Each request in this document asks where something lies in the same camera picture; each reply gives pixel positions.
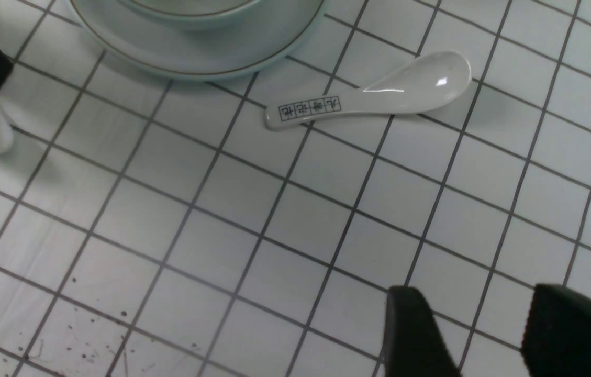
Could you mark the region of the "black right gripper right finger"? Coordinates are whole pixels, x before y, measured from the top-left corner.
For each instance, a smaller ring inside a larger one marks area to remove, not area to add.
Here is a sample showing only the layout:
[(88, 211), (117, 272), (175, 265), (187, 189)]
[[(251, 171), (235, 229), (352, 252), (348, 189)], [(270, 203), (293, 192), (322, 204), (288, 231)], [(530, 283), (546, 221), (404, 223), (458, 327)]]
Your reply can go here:
[(562, 285), (537, 284), (521, 355), (530, 376), (591, 376), (591, 299)]

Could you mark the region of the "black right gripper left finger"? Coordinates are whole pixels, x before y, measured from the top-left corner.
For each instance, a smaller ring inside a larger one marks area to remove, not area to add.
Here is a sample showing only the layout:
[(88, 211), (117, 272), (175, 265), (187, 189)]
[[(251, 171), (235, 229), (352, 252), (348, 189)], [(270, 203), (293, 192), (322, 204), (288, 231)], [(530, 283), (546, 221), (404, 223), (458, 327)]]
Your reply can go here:
[(386, 376), (460, 376), (426, 298), (415, 288), (387, 291), (383, 336)]

